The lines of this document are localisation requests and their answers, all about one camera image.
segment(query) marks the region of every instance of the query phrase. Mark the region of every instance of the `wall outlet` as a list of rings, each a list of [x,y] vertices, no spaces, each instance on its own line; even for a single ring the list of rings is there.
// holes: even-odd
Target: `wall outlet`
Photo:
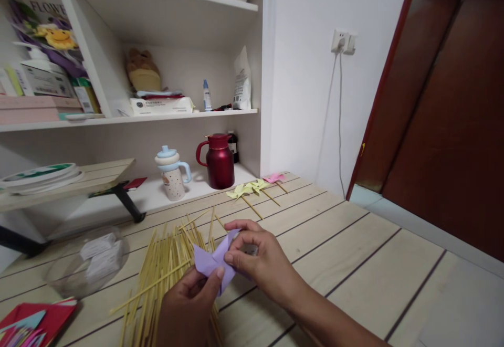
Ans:
[[[336,53],[339,51],[346,55],[352,55],[355,53],[356,40],[357,34],[351,34],[343,29],[335,29],[331,52]]]

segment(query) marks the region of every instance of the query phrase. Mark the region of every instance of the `black table leg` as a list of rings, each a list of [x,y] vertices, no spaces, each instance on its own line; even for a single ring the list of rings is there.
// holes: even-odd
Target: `black table leg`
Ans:
[[[40,254],[50,242],[39,243],[0,226],[0,245],[26,254],[29,258]]]
[[[131,217],[133,217],[135,223],[137,224],[139,222],[142,222],[145,218],[145,213],[140,213],[137,206],[134,204],[134,202],[131,201],[128,192],[124,189],[124,187],[118,184],[117,186],[112,188],[112,191],[122,202],[122,205],[126,207],[128,212],[131,214]]]

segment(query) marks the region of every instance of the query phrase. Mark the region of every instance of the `pink pinwheel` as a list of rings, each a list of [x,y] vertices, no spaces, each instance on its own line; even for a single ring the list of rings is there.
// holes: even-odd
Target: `pink pinwheel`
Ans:
[[[264,179],[266,182],[268,182],[268,183],[274,183],[274,182],[276,182],[276,181],[278,181],[278,180],[281,180],[281,181],[285,180],[285,176],[283,176],[283,174],[278,174],[278,173],[276,173],[276,174],[272,174],[269,178],[268,178],[268,177],[265,177],[265,178],[263,178],[263,179]]]
[[[285,180],[285,176],[279,173],[271,174],[271,176],[268,178],[263,178],[266,182],[268,183],[276,183],[285,193],[289,193],[285,188],[283,188],[280,183],[277,183],[279,180],[283,181]]]
[[[233,238],[239,231],[240,229],[231,230],[212,254],[207,253],[205,250],[196,245],[193,245],[194,262],[198,272],[202,273],[206,277],[209,277],[217,267],[224,267],[224,277],[222,279],[222,284],[220,285],[218,296],[222,295],[235,275],[233,267],[224,262],[224,254],[226,254],[229,250],[229,246],[231,245],[231,242],[233,242]]]

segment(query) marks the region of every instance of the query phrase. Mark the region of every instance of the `thermos lid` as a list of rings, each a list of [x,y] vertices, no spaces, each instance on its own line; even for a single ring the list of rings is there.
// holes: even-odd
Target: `thermos lid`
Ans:
[[[216,133],[207,137],[210,142],[210,149],[224,149],[228,147],[227,140],[229,140],[231,136],[225,133]]]
[[[163,150],[161,150],[158,154],[158,158],[169,158],[171,156],[174,156],[177,153],[176,149],[168,149],[168,145],[163,145],[162,147]]]

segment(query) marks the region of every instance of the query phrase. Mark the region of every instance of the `electric cord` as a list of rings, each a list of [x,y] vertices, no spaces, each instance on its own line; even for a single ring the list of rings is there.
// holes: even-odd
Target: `electric cord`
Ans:
[[[338,56],[340,56],[340,96],[339,96],[339,109],[338,109],[338,169],[339,169],[339,177],[340,177],[340,184],[341,184],[341,191],[343,193],[343,198],[346,197],[345,194],[345,189],[343,186],[343,178],[341,177],[341,99],[343,97],[343,65],[341,61],[341,49],[339,49],[336,54],[334,55],[334,63],[332,66],[332,74],[331,74],[331,83],[329,84],[329,94],[327,96],[327,104],[325,107],[325,117],[324,117],[324,127],[322,129],[322,143],[320,144],[320,151],[319,151],[319,159],[318,159],[318,164],[317,164],[317,170],[315,172],[315,181],[317,181],[319,177],[319,171],[320,171],[320,163],[322,159],[322,150],[324,147],[324,138],[326,136],[326,129],[327,129],[327,119],[329,117],[329,105],[331,103],[331,91],[332,91],[332,84],[334,82],[334,72],[336,70],[336,60],[338,59]]]

